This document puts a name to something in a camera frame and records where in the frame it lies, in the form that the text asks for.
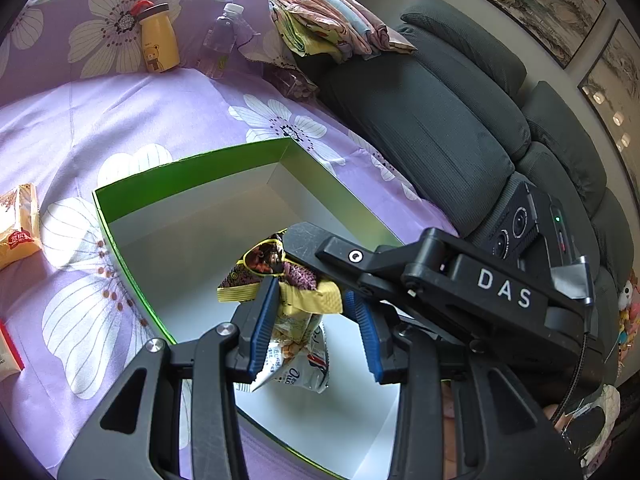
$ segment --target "landscape painting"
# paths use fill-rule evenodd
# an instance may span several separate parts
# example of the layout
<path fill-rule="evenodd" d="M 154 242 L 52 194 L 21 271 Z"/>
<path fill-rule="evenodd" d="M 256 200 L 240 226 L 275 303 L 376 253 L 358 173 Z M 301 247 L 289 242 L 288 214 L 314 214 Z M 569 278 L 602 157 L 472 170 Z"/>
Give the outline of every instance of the landscape painting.
<path fill-rule="evenodd" d="M 600 16 L 603 0 L 489 0 L 565 68 Z"/>
<path fill-rule="evenodd" d="M 616 144 L 640 204 L 640 46 L 624 23 L 616 23 L 580 89 Z"/>

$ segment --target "metal bolt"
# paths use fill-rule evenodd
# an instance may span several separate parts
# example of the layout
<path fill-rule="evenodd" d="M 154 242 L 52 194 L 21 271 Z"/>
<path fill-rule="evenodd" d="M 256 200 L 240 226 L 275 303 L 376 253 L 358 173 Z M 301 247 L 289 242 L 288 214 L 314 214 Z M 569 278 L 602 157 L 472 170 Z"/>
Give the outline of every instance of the metal bolt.
<path fill-rule="evenodd" d="M 352 261 L 354 264 L 357 264 L 358 262 L 362 261 L 362 252 L 355 250 L 355 251 L 351 251 L 349 253 L 349 260 Z"/>
<path fill-rule="evenodd" d="M 469 343 L 469 349 L 474 354 L 484 354 L 484 343 L 479 339 L 473 339 L 473 341 Z"/>
<path fill-rule="evenodd" d="M 218 332 L 220 335 L 232 335 L 232 333 L 235 331 L 236 331 L 236 326 L 233 323 L 229 323 L 228 321 L 225 321 L 224 323 L 220 323 L 216 327 L 216 332 Z"/>
<path fill-rule="evenodd" d="M 164 348 L 164 341 L 155 337 L 146 342 L 145 348 L 152 354 L 155 354 L 156 352 L 159 352 Z"/>

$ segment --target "bear illustration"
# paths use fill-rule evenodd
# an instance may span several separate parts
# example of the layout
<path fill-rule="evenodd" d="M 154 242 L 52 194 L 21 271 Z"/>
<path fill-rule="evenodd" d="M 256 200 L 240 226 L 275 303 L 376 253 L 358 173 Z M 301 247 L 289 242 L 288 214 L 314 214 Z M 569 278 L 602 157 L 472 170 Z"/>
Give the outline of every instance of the bear illustration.
<path fill-rule="evenodd" d="M 147 67 L 151 66 L 154 72 L 158 72 L 162 70 L 162 63 L 158 60 L 158 46 L 147 46 L 145 47 L 145 61 Z"/>

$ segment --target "camera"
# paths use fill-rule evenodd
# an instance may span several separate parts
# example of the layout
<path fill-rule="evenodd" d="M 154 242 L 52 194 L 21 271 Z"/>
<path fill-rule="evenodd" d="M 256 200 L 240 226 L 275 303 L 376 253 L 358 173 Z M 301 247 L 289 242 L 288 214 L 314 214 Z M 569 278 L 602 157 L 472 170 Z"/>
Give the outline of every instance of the camera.
<path fill-rule="evenodd" d="M 481 247 L 545 281 L 550 279 L 549 269 L 575 260 L 560 203 L 527 182 L 516 188 Z"/>

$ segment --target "sofa cushion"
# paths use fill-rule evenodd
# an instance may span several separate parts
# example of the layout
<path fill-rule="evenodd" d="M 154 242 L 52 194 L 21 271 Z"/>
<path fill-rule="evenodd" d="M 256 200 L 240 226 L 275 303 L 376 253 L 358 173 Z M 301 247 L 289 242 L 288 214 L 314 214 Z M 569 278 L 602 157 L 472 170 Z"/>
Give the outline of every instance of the sofa cushion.
<path fill-rule="evenodd" d="M 496 225 L 500 221 L 504 208 L 507 207 L 509 200 L 511 200 L 513 193 L 521 182 L 529 182 L 531 184 L 530 180 L 523 174 L 518 173 L 517 171 L 511 173 L 511 176 L 504 185 L 502 193 L 500 193 L 498 201 L 494 204 L 491 212 L 484 218 L 484 220 L 482 220 L 482 223 L 476 228 L 476 230 L 466 237 L 466 241 L 471 242 L 473 245 L 480 246 L 486 240 L 488 235 L 494 232 Z"/>
<path fill-rule="evenodd" d="M 318 80 L 322 101 L 373 144 L 461 236 L 491 211 L 513 173 L 494 136 L 406 54 L 352 59 Z"/>
<path fill-rule="evenodd" d="M 600 268 L 593 283 L 595 307 L 598 313 L 598 338 L 604 345 L 604 384 L 614 384 L 618 375 L 618 352 L 614 349 L 618 341 L 618 292 L 607 269 Z"/>
<path fill-rule="evenodd" d="M 413 56 L 476 114 L 511 160 L 522 158 L 531 142 L 531 135 L 516 103 L 449 43 L 415 25 L 401 25 L 398 32 L 418 49 Z"/>
<path fill-rule="evenodd" d="M 620 291 L 634 262 L 634 241 L 622 206 L 608 187 L 591 224 L 600 246 L 602 265 L 607 267 Z"/>
<path fill-rule="evenodd" d="M 591 137 L 546 81 L 533 89 L 522 113 L 529 121 L 533 140 L 548 147 L 560 161 L 591 216 L 607 185 L 607 173 Z"/>
<path fill-rule="evenodd" d="M 580 254 L 589 257 L 591 275 L 595 278 L 600 265 L 598 241 L 574 184 L 562 165 L 544 144 L 532 142 L 529 151 L 516 168 L 532 181 L 534 186 L 560 201 L 569 232 L 574 238 L 574 245 Z"/>
<path fill-rule="evenodd" d="M 418 0 L 400 18 L 454 46 L 514 98 L 527 76 L 520 59 L 474 20 L 443 0 Z"/>

